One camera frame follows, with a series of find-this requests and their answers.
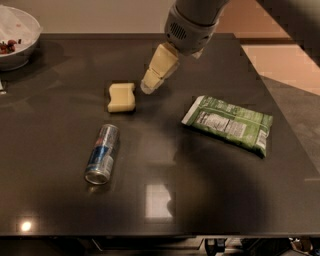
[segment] plastic wrapper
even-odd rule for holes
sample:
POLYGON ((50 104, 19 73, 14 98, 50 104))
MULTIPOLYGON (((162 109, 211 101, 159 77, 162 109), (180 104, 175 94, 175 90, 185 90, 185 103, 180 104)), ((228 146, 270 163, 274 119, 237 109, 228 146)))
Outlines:
POLYGON ((187 126, 238 145, 260 157, 267 155, 273 117, 210 96, 199 96, 182 120, 187 126))

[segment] sponge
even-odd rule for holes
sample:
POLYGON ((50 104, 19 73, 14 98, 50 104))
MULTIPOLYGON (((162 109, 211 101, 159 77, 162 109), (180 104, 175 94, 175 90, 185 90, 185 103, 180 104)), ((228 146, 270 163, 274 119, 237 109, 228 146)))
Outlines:
POLYGON ((111 101, 108 105, 108 112, 132 111, 136 107, 133 91, 134 83, 112 84, 109 88, 111 101))

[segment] black table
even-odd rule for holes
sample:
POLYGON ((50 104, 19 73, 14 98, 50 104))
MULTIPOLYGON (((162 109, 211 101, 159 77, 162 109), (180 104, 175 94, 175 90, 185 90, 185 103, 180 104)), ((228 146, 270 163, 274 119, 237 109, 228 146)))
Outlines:
POLYGON ((215 35, 145 95, 161 42, 44 36, 30 63, 1 73, 1 236, 320 234, 319 174, 239 41, 215 35), (136 84, 134 113, 106 112, 114 82, 136 84), (181 124, 205 94, 274 116, 265 159, 181 124), (94 186, 84 170, 105 123, 119 127, 120 148, 110 183, 94 186))

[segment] bowl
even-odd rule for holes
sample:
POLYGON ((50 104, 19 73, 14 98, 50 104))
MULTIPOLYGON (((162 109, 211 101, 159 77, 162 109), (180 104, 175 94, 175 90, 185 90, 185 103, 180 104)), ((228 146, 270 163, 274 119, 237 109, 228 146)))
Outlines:
MULTIPOLYGON (((33 16, 31 16, 29 13, 26 13, 25 11, 22 11, 13 7, 7 7, 7 6, 0 6, 0 7, 4 8, 3 10, 5 11, 9 11, 11 15, 10 17, 14 15, 14 19, 12 19, 14 22, 12 22, 12 24, 10 22, 7 22, 7 24, 3 24, 2 22, 0 23, 0 29, 4 30, 4 26, 7 26, 6 27, 7 31, 15 31, 14 26, 21 27, 21 24, 28 29, 27 35, 29 38, 7 38, 7 39, 13 39, 15 41, 18 41, 19 39, 21 39, 21 42, 22 42, 19 45, 15 45, 16 50, 14 52, 8 53, 8 54, 0 54, 0 71, 9 71, 9 70, 20 68, 28 63, 29 58, 31 54, 34 52, 34 49, 36 48, 37 42, 39 40, 41 27, 39 22, 33 16)), ((18 32, 14 32, 14 33, 16 36, 20 36, 19 30, 18 32)))

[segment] soda can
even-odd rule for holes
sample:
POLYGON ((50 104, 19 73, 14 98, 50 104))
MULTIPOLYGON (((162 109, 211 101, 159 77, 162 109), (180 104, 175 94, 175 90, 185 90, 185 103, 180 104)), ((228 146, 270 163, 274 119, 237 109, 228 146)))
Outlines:
POLYGON ((102 185, 110 180, 118 141, 118 127, 111 124, 101 127, 85 170, 86 181, 102 185))

